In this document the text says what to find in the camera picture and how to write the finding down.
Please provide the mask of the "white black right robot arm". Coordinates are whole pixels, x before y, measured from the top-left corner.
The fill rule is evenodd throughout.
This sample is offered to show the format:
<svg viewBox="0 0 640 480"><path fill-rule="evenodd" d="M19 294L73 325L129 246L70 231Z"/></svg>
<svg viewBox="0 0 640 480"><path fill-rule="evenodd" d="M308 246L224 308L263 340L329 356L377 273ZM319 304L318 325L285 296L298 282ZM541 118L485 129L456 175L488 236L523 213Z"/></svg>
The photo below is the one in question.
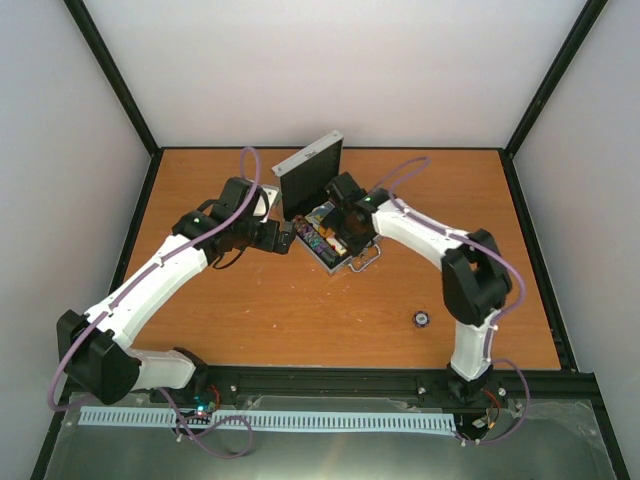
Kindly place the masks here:
<svg viewBox="0 0 640 480"><path fill-rule="evenodd" d="M468 405L492 370L491 347L512 282L493 236L454 229L416 211L393 190L361 188L351 174L332 179L326 192L334 209L323 221L355 254L380 237L391 239L438 267L443 301L455 320L447 389Z"/></svg>

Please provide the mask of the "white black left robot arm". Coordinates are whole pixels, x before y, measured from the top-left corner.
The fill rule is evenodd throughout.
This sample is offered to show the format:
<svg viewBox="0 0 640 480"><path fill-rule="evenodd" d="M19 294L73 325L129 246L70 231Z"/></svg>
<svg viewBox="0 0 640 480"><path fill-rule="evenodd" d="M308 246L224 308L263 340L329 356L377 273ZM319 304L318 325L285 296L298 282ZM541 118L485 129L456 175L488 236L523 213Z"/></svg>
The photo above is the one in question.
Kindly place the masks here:
<svg viewBox="0 0 640 480"><path fill-rule="evenodd" d="M186 402L201 400L208 390L201 359L184 348L139 350L134 340L184 284L209 266L222 268L226 253L254 248L286 254L292 229L270 216L280 197L275 186L233 177L219 198L182 216L118 289L83 314L69 310L59 318L61 371L105 405L131 391L158 387L173 389Z"/></svg>

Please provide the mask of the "blue white chip stack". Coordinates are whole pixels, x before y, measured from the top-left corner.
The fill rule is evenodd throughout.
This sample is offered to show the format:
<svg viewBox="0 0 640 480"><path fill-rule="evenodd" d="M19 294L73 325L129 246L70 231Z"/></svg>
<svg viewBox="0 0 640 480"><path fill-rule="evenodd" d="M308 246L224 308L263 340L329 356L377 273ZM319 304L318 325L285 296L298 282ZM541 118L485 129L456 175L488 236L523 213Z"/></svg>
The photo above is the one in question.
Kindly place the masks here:
<svg viewBox="0 0 640 480"><path fill-rule="evenodd" d="M417 311L412 317L412 322L416 328L425 328L430 324L430 316L425 311Z"/></svg>

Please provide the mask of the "silver aluminium poker case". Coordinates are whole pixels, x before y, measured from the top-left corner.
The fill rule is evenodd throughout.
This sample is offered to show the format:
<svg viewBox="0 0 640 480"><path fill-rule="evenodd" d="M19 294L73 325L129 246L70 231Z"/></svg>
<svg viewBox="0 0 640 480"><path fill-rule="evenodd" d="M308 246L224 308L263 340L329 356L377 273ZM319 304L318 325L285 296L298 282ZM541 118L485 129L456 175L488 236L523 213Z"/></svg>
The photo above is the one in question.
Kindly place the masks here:
<svg viewBox="0 0 640 480"><path fill-rule="evenodd" d="M340 170L343 140L342 133L334 130L272 167L282 194L279 212L283 220L293 224L295 216L305 218L317 206L346 206L367 196L350 173ZM327 238L335 238L346 247L331 229L324 227L324 220L320 226L311 226L325 241ZM360 253L348 251L346 255L339 256L329 245L335 257L333 261L325 261L306 245L295 227L294 232L303 248L329 274L334 274L345 266L359 273L381 255L380 236L377 234Z"/></svg>

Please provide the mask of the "blue playing card deck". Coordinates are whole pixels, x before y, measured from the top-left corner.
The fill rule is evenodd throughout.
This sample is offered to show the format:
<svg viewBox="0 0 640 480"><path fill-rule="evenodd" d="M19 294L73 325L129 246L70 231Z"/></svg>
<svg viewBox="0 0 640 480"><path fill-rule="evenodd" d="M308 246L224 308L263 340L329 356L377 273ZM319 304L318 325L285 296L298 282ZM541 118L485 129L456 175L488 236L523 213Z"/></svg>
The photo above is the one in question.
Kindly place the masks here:
<svg viewBox="0 0 640 480"><path fill-rule="evenodd" d="M305 219L310 225L317 227L321 225L322 221L331 213L332 210L332 206L320 205L307 214Z"/></svg>

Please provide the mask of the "red playing card deck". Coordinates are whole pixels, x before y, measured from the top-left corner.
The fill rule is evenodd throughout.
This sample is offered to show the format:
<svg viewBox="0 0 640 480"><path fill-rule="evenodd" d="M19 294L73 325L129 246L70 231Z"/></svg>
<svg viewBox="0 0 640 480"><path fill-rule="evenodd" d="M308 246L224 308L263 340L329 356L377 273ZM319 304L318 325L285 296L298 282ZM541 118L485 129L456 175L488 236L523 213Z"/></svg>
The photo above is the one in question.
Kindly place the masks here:
<svg viewBox="0 0 640 480"><path fill-rule="evenodd" d="M348 253L348 250L346 249L346 247L335 238L327 238L326 241L339 256L343 256Z"/></svg>

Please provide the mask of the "black poker chip stack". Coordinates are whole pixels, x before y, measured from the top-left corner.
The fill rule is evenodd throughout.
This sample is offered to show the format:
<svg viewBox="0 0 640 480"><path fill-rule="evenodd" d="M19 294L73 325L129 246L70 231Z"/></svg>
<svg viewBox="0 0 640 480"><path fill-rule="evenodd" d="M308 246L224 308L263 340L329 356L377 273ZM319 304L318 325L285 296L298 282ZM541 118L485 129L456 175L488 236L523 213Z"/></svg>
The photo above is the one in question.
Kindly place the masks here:
<svg viewBox="0 0 640 480"><path fill-rule="evenodd" d="M293 224L298 234L304 236L308 232L309 224L303 216L295 216Z"/></svg>

